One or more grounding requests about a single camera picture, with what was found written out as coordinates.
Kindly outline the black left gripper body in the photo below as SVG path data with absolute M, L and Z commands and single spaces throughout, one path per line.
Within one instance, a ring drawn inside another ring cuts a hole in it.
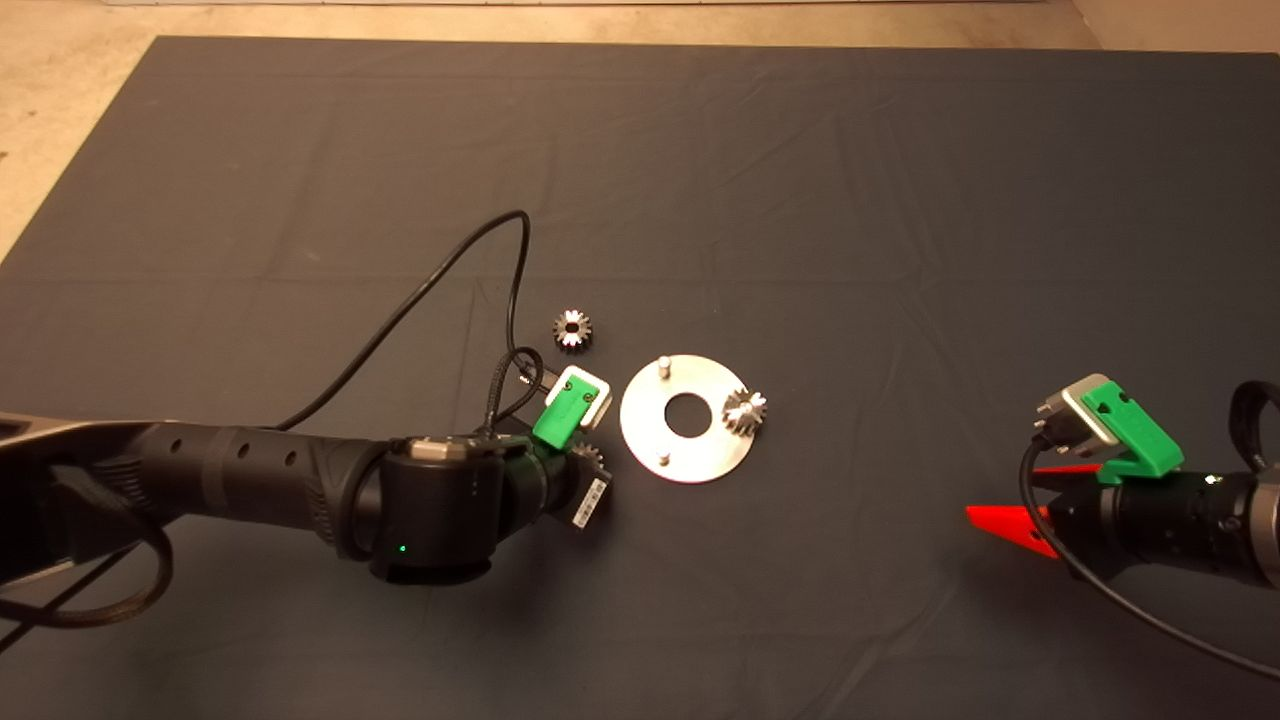
M 605 503 L 612 480 L 595 446 L 572 441 L 552 448 L 535 439 L 504 465 L 498 532 L 516 533 L 541 518 L 586 530 Z

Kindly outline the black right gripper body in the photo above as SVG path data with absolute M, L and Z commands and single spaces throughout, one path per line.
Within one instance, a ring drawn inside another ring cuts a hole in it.
M 1160 565 L 1256 583 L 1251 534 L 1253 477 L 1169 477 L 1064 487 L 1048 505 L 1053 534 L 1108 582 L 1139 565 Z

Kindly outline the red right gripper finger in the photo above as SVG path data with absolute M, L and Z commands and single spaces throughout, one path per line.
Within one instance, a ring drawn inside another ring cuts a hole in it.
M 1059 553 L 1033 521 L 1032 514 L 1023 506 L 969 505 L 965 507 L 965 515 L 975 529 L 986 534 L 1029 550 L 1039 556 L 1060 560 Z
M 1069 492 L 1078 486 L 1096 486 L 1098 464 L 1057 468 L 1036 468 L 1030 474 L 1030 487 L 1048 492 Z

